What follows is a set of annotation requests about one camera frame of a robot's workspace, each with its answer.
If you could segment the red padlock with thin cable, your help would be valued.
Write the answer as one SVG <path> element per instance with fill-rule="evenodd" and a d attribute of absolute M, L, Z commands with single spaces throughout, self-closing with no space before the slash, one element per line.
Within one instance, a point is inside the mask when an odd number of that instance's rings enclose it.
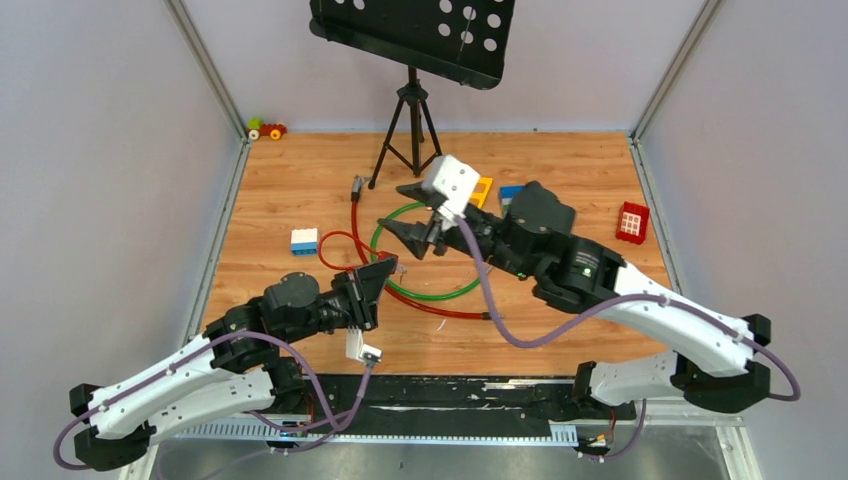
<path fill-rule="evenodd" d="M 349 252 L 344 253 L 344 248 L 336 246 L 342 239 L 352 244 L 353 256 Z M 345 230 L 324 233 L 317 243 L 316 255 L 323 266 L 334 271 L 352 271 L 374 261 L 398 259 L 397 254 L 373 248 L 354 233 Z"/>

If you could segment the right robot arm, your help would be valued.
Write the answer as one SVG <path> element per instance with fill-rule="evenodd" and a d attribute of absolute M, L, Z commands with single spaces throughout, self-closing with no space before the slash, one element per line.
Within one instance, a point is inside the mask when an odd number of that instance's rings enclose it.
<path fill-rule="evenodd" d="M 431 218 L 424 223 L 383 218 L 381 227 L 418 259 L 450 249 L 471 257 L 488 317 L 510 344 L 541 347 L 564 328 L 534 340 L 511 333 L 496 307 L 489 268 L 533 279 L 533 296 L 568 314 L 570 327 L 595 317 L 664 345 L 662 353 L 641 359 L 582 363 L 570 392 L 580 415 L 592 418 L 609 406 L 659 397 L 732 414 L 771 397 L 770 369 L 759 362 L 771 339 L 768 318 L 720 314 L 667 289 L 615 251 L 576 235 L 574 209 L 540 183 L 521 187 L 503 216 L 468 205 L 462 217 L 452 217 L 441 194 L 418 183 L 400 191 L 430 206 Z"/>

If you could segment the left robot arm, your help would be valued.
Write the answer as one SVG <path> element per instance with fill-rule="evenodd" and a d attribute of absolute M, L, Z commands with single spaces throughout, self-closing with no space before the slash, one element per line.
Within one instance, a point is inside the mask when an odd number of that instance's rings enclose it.
<path fill-rule="evenodd" d="M 293 413 L 306 398 L 321 407 L 318 427 L 327 435 L 346 430 L 357 408 L 332 409 L 294 343 L 344 332 L 347 357 L 364 366 L 354 398 L 361 404 L 382 358 L 363 335 L 378 324 L 378 303 L 396 267 L 396 258 L 385 256 L 337 273 L 328 290 L 307 273 L 289 273 L 142 372 L 109 386 L 74 387 L 73 418 L 60 435 L 72 439 L 75 461 L 65 460 L 55 443 L 55 463 L 72 471 L 117 469 L 190 427 L 271 407 Z"/>

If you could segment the yellow triangular plastic piece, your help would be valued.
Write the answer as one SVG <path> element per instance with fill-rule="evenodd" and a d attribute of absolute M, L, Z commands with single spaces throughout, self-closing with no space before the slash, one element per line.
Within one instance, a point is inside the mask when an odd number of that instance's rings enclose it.
<path fill-rule="evenodd" d="M 483 208 L 491 191 L 493 181 L 494 179 L 492 177 L 481 176 L 471 193 L 469 203 L 477 208 Z"/>

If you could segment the white blue block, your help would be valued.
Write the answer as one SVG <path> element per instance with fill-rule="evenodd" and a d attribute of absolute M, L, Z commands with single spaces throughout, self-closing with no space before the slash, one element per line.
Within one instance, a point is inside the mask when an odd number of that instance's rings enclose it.
<path fill-rule="evenodd" d="M 290 235 L 290 252 L 294 256 L 316 255 L 319 240 L 317 228 L 293 229 Z"/>

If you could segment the blue green stacked blocks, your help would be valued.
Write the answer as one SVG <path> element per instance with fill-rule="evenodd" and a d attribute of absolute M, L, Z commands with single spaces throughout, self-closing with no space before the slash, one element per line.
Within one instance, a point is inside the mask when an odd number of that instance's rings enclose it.
<path fill-rule="evenodd" d="M 514 197 L 524 188 L 523 185 L 509 185 L 498 189 L 498 201 L 500 210 L 506 215 Z"/>

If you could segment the black music stand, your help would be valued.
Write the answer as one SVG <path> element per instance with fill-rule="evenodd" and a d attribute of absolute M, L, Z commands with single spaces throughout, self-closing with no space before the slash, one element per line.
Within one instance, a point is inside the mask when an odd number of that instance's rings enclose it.
<path fill-rule="evenodd" d="M 516 7 L 513 1 L 324 1 L 309 4 L 313 35 L 402 64 L 407 81 L 376 165 L 375 188 L 387 154 L 414 176 L 442 148 L 419 74 L 427 72 L 476 90 L 491 90 L 503 78 Z"/>

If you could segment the toy car red green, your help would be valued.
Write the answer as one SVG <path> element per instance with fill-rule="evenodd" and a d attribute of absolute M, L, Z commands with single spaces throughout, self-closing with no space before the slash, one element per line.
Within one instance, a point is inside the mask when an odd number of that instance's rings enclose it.
<path fill-rule="evenodd" d="M 259 117 L 251 118 L 247 122 L 246 133 L 250 140 L 258 140 L 263 137 L 278 141 L 288 132 L 287 127 L 281 123 L 266 123 Z"/>

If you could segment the red window block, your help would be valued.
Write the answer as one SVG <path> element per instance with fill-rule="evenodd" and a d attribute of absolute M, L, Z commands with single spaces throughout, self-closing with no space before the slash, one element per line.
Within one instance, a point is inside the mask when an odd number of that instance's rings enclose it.
<path fill-rule="evenodd" d="M 642 245 L 647 239 L 650 214 L 649 207 L 625 201 L 619 211 L 615 237 L 618 240 Z"/>

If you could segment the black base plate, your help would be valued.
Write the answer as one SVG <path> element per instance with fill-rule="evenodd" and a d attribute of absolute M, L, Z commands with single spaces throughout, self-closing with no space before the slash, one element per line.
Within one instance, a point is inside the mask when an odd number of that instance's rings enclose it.
<path fill-rule="evenodd" d="M 552 422 L 634 420 L 632 403 L 610 407 L 572 396 L 569 376 L 375 374 L 347 433 L 541 437 Z"/>

